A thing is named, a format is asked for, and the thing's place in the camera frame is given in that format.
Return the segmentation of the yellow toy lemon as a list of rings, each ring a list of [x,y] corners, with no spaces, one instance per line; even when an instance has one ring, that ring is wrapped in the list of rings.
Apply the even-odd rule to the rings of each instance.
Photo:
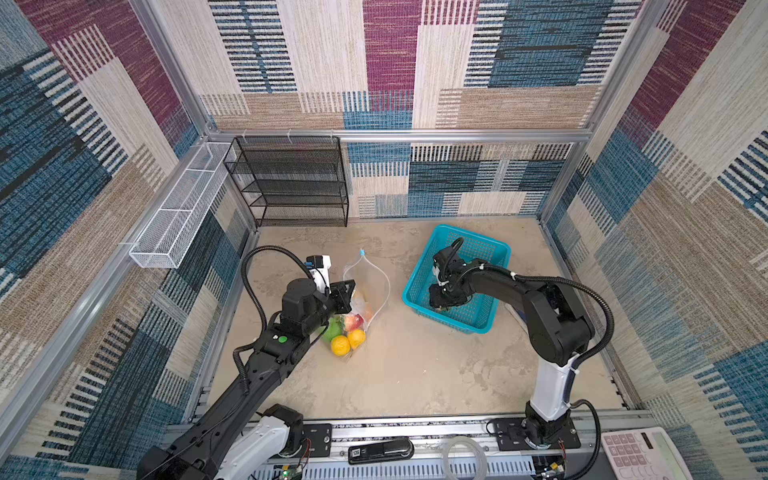
[[[355,329],[347,333],[347,339],[350,348],[356,350],[366,341],[366,333],[362,329]]]

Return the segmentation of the red toy strawberry fruit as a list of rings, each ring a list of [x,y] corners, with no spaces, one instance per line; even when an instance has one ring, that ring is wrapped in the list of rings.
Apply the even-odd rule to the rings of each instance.
[[[346,333],[363,329],[364,325],[365,325],[365,320],[359,314],[349,313],[343,316],[343,328]]]

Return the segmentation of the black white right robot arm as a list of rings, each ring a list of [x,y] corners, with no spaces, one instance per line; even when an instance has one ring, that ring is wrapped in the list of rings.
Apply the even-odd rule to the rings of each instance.
[[[574,364],[595,334],[574,287],[561,277],[521,275],[481,259],[467,263],[454,245],[439,250],[432,261],[436,283],[429,287],[431,308],[462,306],[480,294],[522,312],[539,357],[534,392],[525,407],[526,442],[533,448],[556,442],[570,419]]]

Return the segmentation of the teal plastic basket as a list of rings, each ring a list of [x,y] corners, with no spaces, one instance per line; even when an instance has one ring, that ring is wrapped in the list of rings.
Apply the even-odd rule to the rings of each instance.
[[[401,297],[404,304],[419,316],[462,333],[485,334],[493,325],[498,307],[498,301],[493,297],[480,295],[473,297],[467,304],[444,311],[435,310],[429,305],[429,287],[437,283],[433,273],[433,256],[458,238],[464,239],[458,251],[462,260],[469,262],[479,258],[496,266],[508,266],[511,250],[506,243],[459,227],[440,224],[432,231]]]

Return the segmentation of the yellow toy pear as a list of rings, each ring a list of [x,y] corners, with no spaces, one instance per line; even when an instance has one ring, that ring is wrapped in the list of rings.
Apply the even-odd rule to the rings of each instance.
[[[337,357],[344,357],[352,350],[351,343],[347,336],[339,335],[331,340],[330,348],[332,353]]]

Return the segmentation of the clear zip top bag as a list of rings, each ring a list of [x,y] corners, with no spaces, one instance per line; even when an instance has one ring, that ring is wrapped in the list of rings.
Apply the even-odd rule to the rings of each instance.
[[[367,341],[374,322],[381,317],[387,306],[392,292],[391,281],[384,270],[369,258],[364,249],[359,250],[359,256],[356,260],[345,266],[342,279],[356,282],[350,313],[359,314],[364,318],[365,325],[362,330],[366,333]],[[344,315],[346,314],[335,314],[332,317],[339,317],[343,322]],[[336,357],[340,359],[350,358],[362,349],[366,341],[358,349],[351,350],[348,355]]]

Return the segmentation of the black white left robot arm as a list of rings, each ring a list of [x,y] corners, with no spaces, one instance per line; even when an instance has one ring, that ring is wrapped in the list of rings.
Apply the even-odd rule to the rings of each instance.
[[[318,340],[332,316],[351,310],[352,280],[329,285],[292,280],[282,307],[249,345],[238,377],[206,413],[169,447],[151,448],[141,459],[139,479],[245,479],[271,457],[295,454],[303,417],[284,406],[265,410],[257,426],[245,428],[267,397],[286,380]]]

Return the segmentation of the light green toy pear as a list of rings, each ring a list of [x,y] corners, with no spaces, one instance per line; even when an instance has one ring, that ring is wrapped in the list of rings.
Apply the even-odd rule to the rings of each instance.
[[[343,322],[339,317],[332,317],[329,326],[322,334],[322,340],[330,344],[332,340],[344,334]]]

